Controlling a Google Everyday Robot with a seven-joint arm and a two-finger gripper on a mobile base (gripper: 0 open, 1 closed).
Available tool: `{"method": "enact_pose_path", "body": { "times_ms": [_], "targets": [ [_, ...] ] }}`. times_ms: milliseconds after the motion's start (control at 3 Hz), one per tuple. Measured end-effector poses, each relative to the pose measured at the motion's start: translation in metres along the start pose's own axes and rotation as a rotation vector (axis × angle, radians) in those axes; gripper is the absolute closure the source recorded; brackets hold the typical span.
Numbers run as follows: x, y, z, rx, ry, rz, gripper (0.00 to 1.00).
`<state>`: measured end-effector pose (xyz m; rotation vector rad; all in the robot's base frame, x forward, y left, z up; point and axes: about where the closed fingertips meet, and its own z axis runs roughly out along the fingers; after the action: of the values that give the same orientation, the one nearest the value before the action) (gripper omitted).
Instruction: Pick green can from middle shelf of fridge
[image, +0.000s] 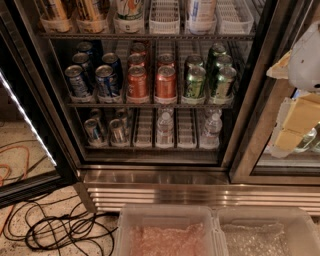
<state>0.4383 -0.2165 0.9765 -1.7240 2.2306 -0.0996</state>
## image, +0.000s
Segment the yellow taped gripper finger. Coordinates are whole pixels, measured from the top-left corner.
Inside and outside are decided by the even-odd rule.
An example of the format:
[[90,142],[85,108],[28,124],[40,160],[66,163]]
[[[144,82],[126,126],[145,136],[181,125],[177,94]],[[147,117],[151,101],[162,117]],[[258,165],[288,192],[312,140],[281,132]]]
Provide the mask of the yellow taped gripper finger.
[[289,50],[286,54],[284,54],[281,59],[271,66],[266,75],[270,78],[274,79],[287,79],[288,78],[288,65],[290,61],[292,51]]
[[276,126],[269,142],[273,157],[288,156],[320,121],[320,95],[286,98],[280,105]]

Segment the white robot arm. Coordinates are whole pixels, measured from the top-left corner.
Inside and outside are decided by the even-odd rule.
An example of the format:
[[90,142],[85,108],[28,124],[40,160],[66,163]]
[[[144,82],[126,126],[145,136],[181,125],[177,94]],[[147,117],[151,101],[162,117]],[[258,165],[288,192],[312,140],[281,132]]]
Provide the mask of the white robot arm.
[[286,80],[301,91],[294,98],[281,103],[276,126],[269,142],[273,157],[284,158],[320,121],[320,22],[315,21],[276,64],[267,76]]

